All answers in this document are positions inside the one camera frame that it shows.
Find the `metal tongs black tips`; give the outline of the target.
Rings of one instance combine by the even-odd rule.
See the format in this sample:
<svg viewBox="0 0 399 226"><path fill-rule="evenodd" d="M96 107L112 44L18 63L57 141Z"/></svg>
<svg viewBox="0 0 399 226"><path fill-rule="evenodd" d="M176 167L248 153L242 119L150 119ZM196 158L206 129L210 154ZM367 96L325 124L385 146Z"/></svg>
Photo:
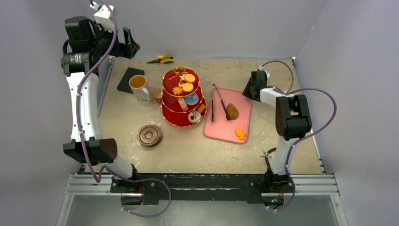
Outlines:
<svg viewBox="0 0 399 226"><path fill-rule="evenodd" d="M229 113L228 113L228 111L227 111L227 108L226 108L226 106L225 106L225 104L224 104L224 101L223 101L223 99L222 99L222 96L221 96L221 94L220 94L220 92L219 92L218 87L217 87L214 83L212 84L212 86L214 87L214 89L216 90L216 92L217 92L217 94L218 94L218 96L219 96L219 99L220 99L221 105L222 105L222 107L223 107L223 110L224 110L224 112L225 112L225 117L226 117L227 121L230 121L230 120L231 120L231 117L230 117L230 115L229 115Z"/></svg>

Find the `pink serving tray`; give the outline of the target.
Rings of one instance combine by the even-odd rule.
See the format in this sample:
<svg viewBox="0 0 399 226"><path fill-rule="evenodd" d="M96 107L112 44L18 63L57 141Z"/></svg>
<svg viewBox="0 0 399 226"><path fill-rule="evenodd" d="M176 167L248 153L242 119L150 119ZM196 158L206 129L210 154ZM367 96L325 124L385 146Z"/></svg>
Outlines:
<svg viewBox="0 0 399 226"><path fill-rule="evenodd" d="M227 121L216 90L212 91L208 101L206 119L203 127L205 136L235 143L245 143L247 140L251 115L251 99L242 95L241 91L218 88L225 105L232 103L239 111L239 117L233 121ZM246 134L245 140L239 140L235 134L236 129L241 129Z"/></svg>

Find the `square cracker cookie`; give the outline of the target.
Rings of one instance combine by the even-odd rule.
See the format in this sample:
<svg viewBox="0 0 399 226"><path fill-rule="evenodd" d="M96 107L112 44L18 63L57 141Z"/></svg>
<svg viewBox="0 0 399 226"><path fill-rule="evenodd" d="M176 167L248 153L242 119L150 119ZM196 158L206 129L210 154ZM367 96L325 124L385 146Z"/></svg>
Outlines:
<svg viewBox="0 0 399 226"><path fill-rule="evenodd" d="M198 108L198 112L199 113L202 113L203 111L205 111L206 110L206 105L205 104L202 104L199 108Z"/></svg>

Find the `orange flower cookie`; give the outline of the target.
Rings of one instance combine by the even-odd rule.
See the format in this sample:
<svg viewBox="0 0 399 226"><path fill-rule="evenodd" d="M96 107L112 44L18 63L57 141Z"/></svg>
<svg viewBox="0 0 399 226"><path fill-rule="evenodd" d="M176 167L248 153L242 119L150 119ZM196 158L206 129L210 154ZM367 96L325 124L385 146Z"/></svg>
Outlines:
<svg viewBox="0 0 399 226"><path fill-rule="evenodd" d="M183 92L183 89L179 86L173 87L172 92L174 95L180 95Z"/></svg>

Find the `round cracker cookie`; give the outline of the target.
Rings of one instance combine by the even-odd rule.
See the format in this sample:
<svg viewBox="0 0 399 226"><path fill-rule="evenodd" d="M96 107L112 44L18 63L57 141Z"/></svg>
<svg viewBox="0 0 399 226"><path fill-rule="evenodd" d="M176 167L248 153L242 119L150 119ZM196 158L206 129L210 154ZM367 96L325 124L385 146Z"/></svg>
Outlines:
<svg viewBox="0 0 399 226"><path fill-rule="evenodd" d="M186 83L194 83L196 81L196 77L193 74L186 73L184 75L184 81Z"/></svg>

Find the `round orange cookie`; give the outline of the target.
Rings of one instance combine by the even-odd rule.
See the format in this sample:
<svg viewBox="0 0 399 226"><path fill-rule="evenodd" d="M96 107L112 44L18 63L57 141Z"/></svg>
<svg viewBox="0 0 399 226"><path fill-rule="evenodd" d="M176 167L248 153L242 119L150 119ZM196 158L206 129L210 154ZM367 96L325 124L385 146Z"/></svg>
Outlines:
<svg viewBox="0 0 399 226"><path fill-rule="evenodd" d="M183 92L190 93L194 90L194 85L192 83L184 83L182 85Z"/></svg>

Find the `blue frosted donut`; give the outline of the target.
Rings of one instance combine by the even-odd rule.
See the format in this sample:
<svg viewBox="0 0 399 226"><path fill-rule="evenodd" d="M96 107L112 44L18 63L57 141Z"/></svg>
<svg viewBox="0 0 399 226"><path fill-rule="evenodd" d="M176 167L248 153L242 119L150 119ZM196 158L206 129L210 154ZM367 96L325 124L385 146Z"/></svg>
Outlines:
<svg viewBox="0 0 399 226"><path fill-rule="evenodd" d="M199 96L197 95L197 93L194 92L188 96L185 96L184 101L187 105L195 105L199 101Z"/></svg>

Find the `red three-tier cake stand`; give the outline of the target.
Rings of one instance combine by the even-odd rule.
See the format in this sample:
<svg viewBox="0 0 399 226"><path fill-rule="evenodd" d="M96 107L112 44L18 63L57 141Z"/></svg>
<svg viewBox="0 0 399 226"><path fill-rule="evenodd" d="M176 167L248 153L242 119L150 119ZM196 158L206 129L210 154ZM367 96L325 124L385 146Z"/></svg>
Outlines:
<svg viewBox="0 0 399 226"><path fill-rule="evenodd" d="M176 67L163 76L161 109L163 118L176 127L199 123L207 112L200 78L188 67Z"/></svg>

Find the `pink cake slice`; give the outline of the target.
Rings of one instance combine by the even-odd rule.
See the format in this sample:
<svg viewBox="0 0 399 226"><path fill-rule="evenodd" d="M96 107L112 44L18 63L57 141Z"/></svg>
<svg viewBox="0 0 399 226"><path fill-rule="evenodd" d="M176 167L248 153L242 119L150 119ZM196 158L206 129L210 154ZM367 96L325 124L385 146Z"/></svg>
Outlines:
<svg viewBox="0 0 399 226"><path fill-rule="evenodd" d="M179 105L180 105L182 111L183 111L183 112L186 112L186 111L188 110L188 105L187 105L187 103L185 102L184 98L178 97L178 98L177 98L177 101L178 101L178 103L179 103Z"/></svg>

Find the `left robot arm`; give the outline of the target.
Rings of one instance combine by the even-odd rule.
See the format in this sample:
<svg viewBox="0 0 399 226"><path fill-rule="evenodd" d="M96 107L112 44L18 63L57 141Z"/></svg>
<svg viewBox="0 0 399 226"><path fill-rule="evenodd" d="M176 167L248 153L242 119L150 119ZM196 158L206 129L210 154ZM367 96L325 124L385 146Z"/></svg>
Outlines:
<svg viewBox="0 0 399 226"><path fill-rule="evenodd" d="M125 43L119 43L117 26L111 18L85 16L68 18L64 23L68 39L63 44L61 67L66 76L72 103L71 140L63 144L63 152L90 170L97 165L122 179L128 192L140 188L134 165L125 161L113 138L104 138L98 122L98 67L108 56L132 58L139 46L130 30L123 30Z"/></svg>

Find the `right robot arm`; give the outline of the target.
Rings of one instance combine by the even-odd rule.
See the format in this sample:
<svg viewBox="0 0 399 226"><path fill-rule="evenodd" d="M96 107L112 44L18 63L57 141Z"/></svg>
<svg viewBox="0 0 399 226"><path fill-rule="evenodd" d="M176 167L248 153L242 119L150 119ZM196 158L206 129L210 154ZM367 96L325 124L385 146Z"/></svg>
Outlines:
<svg viewBox="0 0 399 226"><path fill-rule="evenodd" d="M279 139L270 164L272 174L264 179L265 188L275 192L283 184L280 176L287 175L291 164L290 155L296 151L295 142L310 132L312 122L305 95L288 94L268 87L267 81L266 71L252 71L242 95L275 108L275 128Z"/></svg>

